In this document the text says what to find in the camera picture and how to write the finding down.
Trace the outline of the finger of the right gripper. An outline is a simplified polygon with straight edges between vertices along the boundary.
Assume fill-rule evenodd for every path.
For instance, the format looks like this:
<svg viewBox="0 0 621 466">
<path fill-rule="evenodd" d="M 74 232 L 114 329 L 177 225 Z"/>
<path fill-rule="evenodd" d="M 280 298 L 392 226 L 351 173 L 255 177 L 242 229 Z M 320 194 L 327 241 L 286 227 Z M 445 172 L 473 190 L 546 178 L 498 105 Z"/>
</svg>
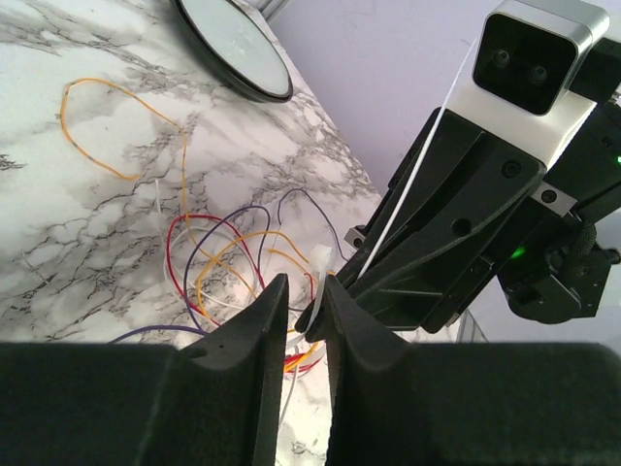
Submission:
<svg viewBox="0 0 621 466">
<path fill-rule="evenodd" d="M 408 159 L 416 158 L 423 139 L 417 137 Z M 484 203 L 500 209 L 515 203 L 519 208 L 542 178 L 543 164 L 538 159 L 447 110 L 379 250 L 404 232 L 411 220 L 423 224 L 445 206 Z M 372 240 L 379 237 L 388 216 L 387 209 L 379 216 L 374 212 L 360 248 L 372 249 Z"/>
<path fill-rule="evenodd" d="M 371 248 L 363 245 L 327 281 L 391 329 L 436 333 L 469 307 L 519 246 L 507 228 L 517 209 L 445 206 L 423 224 L 411 220 L 369 267 Z"/>
</svg>

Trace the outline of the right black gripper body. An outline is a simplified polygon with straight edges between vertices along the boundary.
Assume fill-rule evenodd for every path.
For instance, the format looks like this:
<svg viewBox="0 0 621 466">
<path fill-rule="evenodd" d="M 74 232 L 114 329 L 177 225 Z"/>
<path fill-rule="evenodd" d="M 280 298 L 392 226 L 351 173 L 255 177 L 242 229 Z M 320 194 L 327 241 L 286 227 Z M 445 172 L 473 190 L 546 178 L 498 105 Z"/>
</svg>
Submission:
<svg viewBox="0 0 621 466">
<path fill-rule="evenodd" d="M 620 108 L 596 107 L 539 190 L 491 245 L 493 269 L 510 310 L 543 324 L 593 317 L 616 248 L 597 243 L 596 224 L 620 206 Z"/>
</svg>

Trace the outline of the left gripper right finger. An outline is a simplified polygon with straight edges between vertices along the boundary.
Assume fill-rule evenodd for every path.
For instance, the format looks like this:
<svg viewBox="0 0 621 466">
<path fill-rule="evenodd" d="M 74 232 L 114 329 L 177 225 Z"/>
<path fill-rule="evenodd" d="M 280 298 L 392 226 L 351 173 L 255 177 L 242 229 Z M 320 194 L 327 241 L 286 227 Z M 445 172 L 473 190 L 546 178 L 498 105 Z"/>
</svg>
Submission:
<svg viewBox="0 0 621 466">
<path fill-rule="evenodd" d="M 616 465 L 620 359 L 596 344 L 412 344 L 325 284 L 330 465 Z"/>
</svg>

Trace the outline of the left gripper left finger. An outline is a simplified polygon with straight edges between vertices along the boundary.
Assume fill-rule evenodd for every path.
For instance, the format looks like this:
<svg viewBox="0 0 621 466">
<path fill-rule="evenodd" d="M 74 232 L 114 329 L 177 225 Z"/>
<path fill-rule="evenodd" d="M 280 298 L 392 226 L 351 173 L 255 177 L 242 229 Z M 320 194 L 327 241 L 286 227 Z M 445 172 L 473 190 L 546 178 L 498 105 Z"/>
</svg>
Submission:
<svg viewBox="0 0 621 466">
<path fill-rule="evenodd" d="M 5 465 L 271 465 L 288 278 L 185 349 L 5 343 Z"/>
</svg>

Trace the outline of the white zip tie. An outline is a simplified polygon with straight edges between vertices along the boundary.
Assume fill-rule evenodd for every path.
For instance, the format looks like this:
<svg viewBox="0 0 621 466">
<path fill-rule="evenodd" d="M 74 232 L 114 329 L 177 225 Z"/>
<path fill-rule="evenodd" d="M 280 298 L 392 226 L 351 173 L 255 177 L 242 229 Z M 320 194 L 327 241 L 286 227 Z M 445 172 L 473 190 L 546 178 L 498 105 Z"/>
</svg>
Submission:
<svg viewBox="0 0 621 466">
<path fill-rule="evenodd" d="M 362 269 L 359 272 L 354 273 L 354 278 L 358 279 L 362 277 L 371 267 L 371 262 L 378 255 L 379 248 L 386 242 L 386 238 L 390 228 L 393 223 L 396 221 L 397 214 L 400 212 L 402 207 L 405 204 L 405 200 L 409 191 L 413 185 L 413 181 L 418 175 L 422 163 L 427 155 L 429 147 L 438 131 L 438 128 L 441 123 L 441 119 L 445 113 L 446 106 L 451 97 L 453 89 L 457 84 L 460 75 L 469 59 L 469 56 L 473 49 L 475 48 L 477 40 L 470 45 L 460 67 L 455 75 L 452 84 L 444 97 L 442 105 L 438 108 L 438 110 L 434 113 L 434 119 L 432 120 L 433 124 L 428 127 L 427 132 L 421 132 L 419 137 L 424 139 L 422 140 L 423 144 L 420 146 L 420 152 L 416 156 L 415 159 L 404 158 L 402 164 L 399 166 L 397 172 L 393 176 L 392 181 L 394 182 L 392 188 L 386 193 L 386 195 L 382 198 L 380 205 L 376 209 L 376 214 L 379 216 L 385 209 L 388 211 L 388 219 L 385 224 L 382 226 L 382 229 L 379 233 L 379 237 L 376 240 L 372 240 L 372 249 L 370 255 L 363 260 Z M 333 265 L 335 255 L 335 251 L 332 247 L 328 247 L 325 245 L 317 245 L 311 251 L 310 255 L 310 266 L 315 272 L 315 274 L 319 277 L 319 285 L 317 286 L 317 291 L 315 295 L 315 299 L 313 303 L 310 305 L 308 309 L 305 310 L 305 313 L 302 317 L 307 316 L 308 320 L 306 322 L 302 322 L 301 319 L 296 323 L 296 330 L 301 334 L 306 334 L 310 331 L 313 323 L 315 322 L 319 308 L 321 304 L 321 299 L 323 296 L 324 286 L 326 277 L 329 272 L 329 268 Z"/>
</svg>

